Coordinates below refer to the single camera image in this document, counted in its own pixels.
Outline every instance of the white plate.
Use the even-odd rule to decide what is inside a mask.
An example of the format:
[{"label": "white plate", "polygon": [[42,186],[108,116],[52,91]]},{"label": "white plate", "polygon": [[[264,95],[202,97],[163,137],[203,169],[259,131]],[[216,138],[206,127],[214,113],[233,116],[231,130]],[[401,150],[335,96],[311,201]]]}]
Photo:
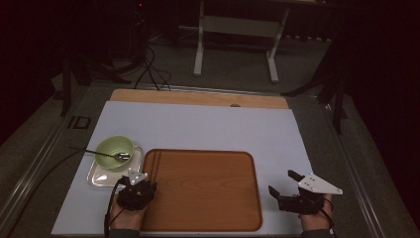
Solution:
[{"label": "white plate", "polygon": [[107,170],[100,167],[95,161],[92,163],[89,174],[87,176],[87,182],[93,186],[115,186],[117,180],[122,176],[128,176],[128,170],[138,171],[142,165],[143,150],[136,146],[134,155],[131,160],[118,168],[117,170]]}]

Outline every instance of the green bowl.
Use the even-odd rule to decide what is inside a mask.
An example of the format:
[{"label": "green bowl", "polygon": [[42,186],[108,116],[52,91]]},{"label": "green bowl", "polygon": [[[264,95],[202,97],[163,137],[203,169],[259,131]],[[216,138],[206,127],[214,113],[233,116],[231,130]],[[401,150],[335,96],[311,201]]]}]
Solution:
[{"label": "green bowl", "polygon": [[[96,148],[96,152],[114,156],[118,153],[128,153],[130,159],[134,155],[134,144],[132,140],[124,136],[113,136],[102,141]],[[113,157],[95,155],[95,162],[102,168],[112,170],[125,165],[129,160],[120,161]]]}]

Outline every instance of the human hand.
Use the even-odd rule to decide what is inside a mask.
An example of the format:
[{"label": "human hand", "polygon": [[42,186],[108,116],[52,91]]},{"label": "human hand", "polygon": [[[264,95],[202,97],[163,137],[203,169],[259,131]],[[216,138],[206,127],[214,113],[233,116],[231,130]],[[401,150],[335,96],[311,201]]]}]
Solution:
[{"label": "human hand", "polygon": [[111,208],[110,227],[111,229],[130,229],[140,231],[143,225],[143,218],[149,205],[142,210],[123,210],[124,208],[117,203],[118,194],[114,196]]},{"label": "human hand", "polygon": [[[333,207],[331,200],[333,198],[332,194],[325,194],[324,195],[324,211],[330,216],[330,218],[333,217]],[[300,222],[302,224],[303,231],[309,231],[309,230],[324,230],[324,229],[330,229],[330,220],[327,218],[321,211],[319,211],[316,214],[299,214]]]}]

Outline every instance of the brown tray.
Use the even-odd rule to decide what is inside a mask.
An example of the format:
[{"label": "brown tray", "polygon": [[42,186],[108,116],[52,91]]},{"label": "brown tray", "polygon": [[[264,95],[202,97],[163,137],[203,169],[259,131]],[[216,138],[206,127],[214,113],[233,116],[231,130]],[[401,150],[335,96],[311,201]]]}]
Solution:
[{"label": "brown tray", "polygon": [[157,182],[145,231],[256,231],[262,225],[248,153],[151,150],[143,171]]}]

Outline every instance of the metal utensil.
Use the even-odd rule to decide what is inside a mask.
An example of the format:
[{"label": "metal utensil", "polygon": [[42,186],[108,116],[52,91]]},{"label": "metal utensil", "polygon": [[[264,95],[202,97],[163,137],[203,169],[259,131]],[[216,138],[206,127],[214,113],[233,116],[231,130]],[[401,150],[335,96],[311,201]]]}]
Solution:
[{"label": "metal utensil", "polygon": [[130,160],[130,154],[124,153],[124,152],[115,154],[114,156],[111,156],[111,155],[108,155],[108,154],[104,154],[104,153],[100,153],[100,152],[95,152],[95,151],[90,151],[90,150],[86,150],[86,149],[80,149],[80,148],[74,148],[74,147],[69,147],[69,148],[70,149],[73,149],[73,150],[84,151],[84,152],[91,153],[91,154],[96,154],[96,155],[111,157],[111,158],[114,158],[115,160],[121,160],[121,161]]}]

